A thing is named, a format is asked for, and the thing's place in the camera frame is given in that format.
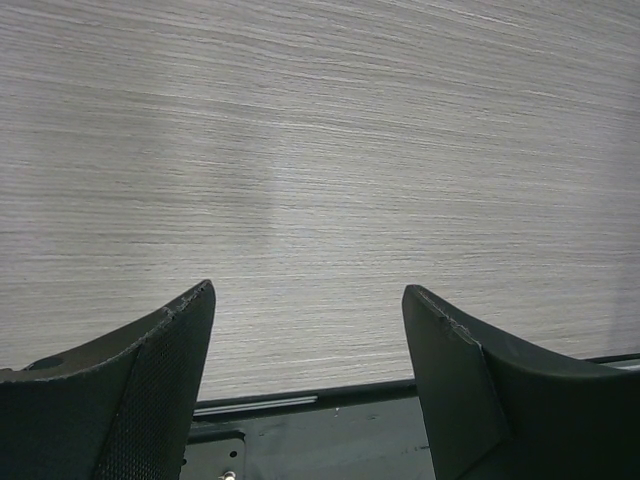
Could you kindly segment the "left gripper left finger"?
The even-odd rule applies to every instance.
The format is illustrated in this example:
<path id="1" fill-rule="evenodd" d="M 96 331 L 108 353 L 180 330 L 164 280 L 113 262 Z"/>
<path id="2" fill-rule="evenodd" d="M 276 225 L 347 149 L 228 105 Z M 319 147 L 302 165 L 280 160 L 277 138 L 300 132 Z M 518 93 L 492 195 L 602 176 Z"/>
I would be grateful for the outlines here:
<path id="1" fill-rule="evenodd" d="M 179 478 L 215 304 L 204 280 L 110 333 L 2 370 L 2 478 Z"/>

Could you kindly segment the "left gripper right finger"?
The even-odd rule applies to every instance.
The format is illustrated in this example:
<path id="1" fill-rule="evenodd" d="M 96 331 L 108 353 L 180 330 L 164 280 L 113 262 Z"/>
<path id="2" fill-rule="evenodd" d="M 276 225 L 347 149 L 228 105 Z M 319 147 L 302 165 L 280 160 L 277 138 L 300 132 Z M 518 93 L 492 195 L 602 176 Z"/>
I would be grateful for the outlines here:
<path id="1" fill-rule="evenodd" d="M 561 355 L 419 285 L 402 312 L 439 479 L 635 479 L 639 374 Z"/>

